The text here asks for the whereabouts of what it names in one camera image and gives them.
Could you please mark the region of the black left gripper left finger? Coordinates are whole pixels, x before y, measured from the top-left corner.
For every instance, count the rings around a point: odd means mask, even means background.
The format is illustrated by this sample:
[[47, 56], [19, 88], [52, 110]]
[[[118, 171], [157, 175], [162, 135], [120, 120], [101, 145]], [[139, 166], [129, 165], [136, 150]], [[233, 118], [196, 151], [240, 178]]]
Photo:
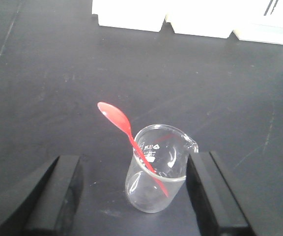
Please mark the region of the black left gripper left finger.
[[68, 236], [83, 191], [80, 157], [61, 155], [0, 193], [0, 236]]

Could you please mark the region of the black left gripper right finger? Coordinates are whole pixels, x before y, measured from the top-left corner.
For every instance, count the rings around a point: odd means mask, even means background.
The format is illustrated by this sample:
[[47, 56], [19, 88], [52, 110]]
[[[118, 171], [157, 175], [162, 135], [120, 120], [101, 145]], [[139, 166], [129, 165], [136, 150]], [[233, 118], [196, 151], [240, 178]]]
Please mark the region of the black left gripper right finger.
[[254, 235], [210, 153], [191, 151], [186, 174], [186, 187], [200, 235]]

